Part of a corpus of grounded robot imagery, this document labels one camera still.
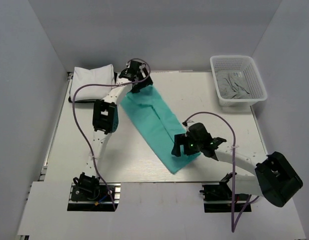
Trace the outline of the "teal t-shirt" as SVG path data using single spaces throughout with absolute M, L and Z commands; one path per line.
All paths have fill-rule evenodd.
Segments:
M 138 93 L 127 93 L 120 105 L 172 174 L 194 161 L 187 160 L 184 154 L 180 157 L 171 154 L 175 135 L 185 133 L 185 129 L 154 86 L 149 85 Z

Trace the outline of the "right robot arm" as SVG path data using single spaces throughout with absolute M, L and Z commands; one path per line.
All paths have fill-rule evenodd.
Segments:
M 198 122 L 185 133 L 174 136 L 171 153 L 177 158 L 202 153 L 207 158 L 234 163 L 249 172 L 250 175 L 229 173 L 221 180 L 224 184 L 220 187 L 220 193 L 228 200 L 237 194 L 255 195 L 282 208 L 303 187 L 302 179 L 282 153 L 233 153 L 234 147 L 227 146 L 226 142 L 222 137 L 212 137 Z

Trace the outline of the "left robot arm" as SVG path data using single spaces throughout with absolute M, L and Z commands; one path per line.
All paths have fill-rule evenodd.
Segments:
M 152 85 L 151 68 L 149 64 L 140 58 L 132 58 L 126 63 L 126 68 L 118 75 L 115 84 L 90 83 L 81 86 L 74 93 L 77 97 L 79 91 L 89 87 L 109 87 L 110 92 L 102 99 L 96 99 L 93 104 L 92 127 L 93 139 L 89 141 L 79 125 L 76 116 L 75 106 L 72 106 L 72 113 L 75 124 L 86 141 L 90 150 L 90 160 L 87 162 L 90 177 L 99 178 L 104 184 L 106 181 L 98 170 L 98 160 L 103 158 L 108 141 L 119 126 L 118 105 L 128 93 L 139 93 L 141 89 Z

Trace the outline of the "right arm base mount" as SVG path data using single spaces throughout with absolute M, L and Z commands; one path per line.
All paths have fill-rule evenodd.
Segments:
M 204 184 L 199 193 L 203 196 L 205 213 L 231 213 L 232 192 L 228 185 Z M 234 212 L 239 213 L 248 199 L 247 194 L 236 194 Z

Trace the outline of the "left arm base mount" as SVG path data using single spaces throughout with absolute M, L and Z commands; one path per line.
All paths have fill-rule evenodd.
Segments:
M 117 208 L 120 201 L 121 184 L 109 185 L 110 193 Z M 71 184 L 67 204 L 68 212 L 114 212 L 113 202 L 108 193 L 107 187 L 100 184 L 94 194 L 80 189 L 74 183 Z

